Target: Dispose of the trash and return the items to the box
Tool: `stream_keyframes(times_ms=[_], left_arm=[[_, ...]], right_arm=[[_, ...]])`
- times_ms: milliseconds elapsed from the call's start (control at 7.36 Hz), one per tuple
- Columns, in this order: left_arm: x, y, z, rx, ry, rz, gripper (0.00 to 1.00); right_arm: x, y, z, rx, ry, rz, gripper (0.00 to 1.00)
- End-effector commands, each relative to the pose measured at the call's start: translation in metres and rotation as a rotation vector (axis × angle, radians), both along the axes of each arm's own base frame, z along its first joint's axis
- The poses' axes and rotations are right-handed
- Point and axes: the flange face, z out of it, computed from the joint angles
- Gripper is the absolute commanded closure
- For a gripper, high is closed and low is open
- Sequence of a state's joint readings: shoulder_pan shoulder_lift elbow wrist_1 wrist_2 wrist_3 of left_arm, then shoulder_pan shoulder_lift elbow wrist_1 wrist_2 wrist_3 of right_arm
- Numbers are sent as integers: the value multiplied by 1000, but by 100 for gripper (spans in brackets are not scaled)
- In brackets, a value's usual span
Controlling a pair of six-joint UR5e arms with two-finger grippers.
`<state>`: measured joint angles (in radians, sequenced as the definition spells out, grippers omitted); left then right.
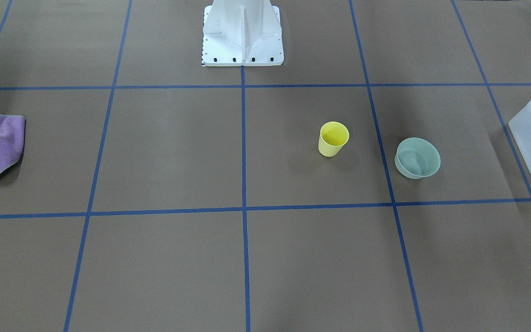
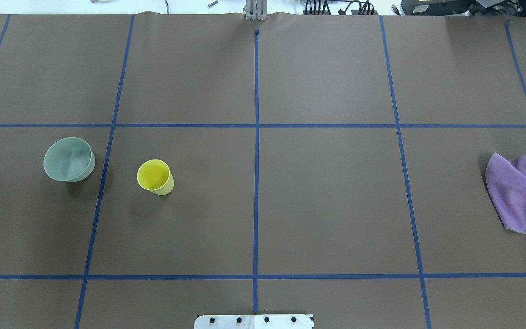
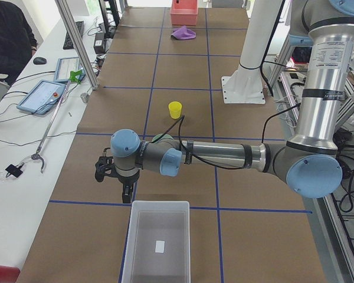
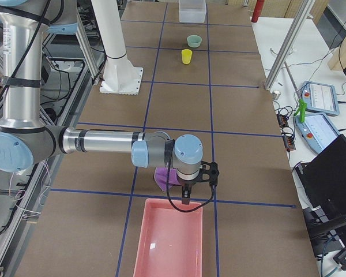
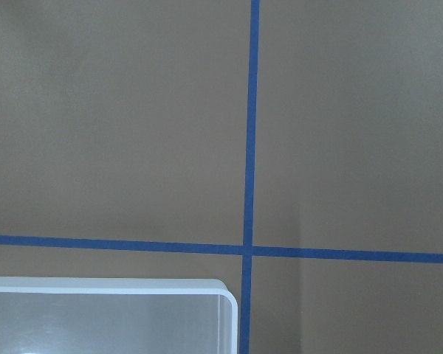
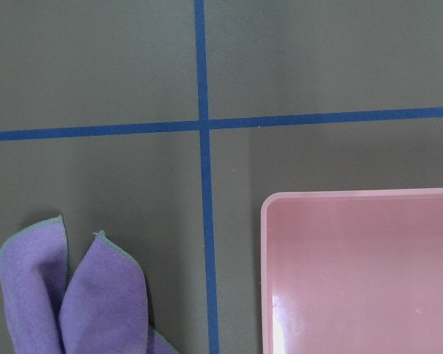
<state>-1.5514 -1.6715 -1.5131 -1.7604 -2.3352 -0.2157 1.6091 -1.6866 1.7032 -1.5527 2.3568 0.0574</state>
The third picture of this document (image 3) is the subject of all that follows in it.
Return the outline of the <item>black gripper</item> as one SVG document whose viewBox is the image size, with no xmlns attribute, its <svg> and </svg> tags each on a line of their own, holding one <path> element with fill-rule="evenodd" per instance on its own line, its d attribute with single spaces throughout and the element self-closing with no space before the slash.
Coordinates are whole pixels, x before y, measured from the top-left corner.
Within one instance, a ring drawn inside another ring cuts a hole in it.
<svg viewBox="0 0 354 283">
<path fill-rule="evenodd" d="M 133 200 L 133 190 L 135 183 L 127 182 L 123 184 L 122 187 L 122 202 L 123 203 L 132 203 Z"/>
</svg>

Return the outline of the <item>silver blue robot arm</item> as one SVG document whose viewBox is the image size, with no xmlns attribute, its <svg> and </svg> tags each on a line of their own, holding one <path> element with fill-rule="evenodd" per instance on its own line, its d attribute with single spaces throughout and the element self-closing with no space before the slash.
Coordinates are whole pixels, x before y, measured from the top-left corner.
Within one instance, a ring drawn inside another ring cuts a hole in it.
<svg viewBox="0 0 354 283">
<path fill-rule="evenodd" d="M 335 191 L 342 170 L 333 142 L 339 107 L 354 47 L 354 1 L 293 1 L 293 38 L 312 44 L 309 67 L 294 134 L 284 144 L 250 146 L 183 141 L 166 134 L 141 140 L 130 129 L 115 132 L 110 157 L 96 163 L 95 178 L 114 177 L 123 185 L 122 201 L 130 203 L 143 169 L 174 177 L 193 161 L 226 170 L 256 169 L 277 176 L 306 198 Z"/>
</svg>

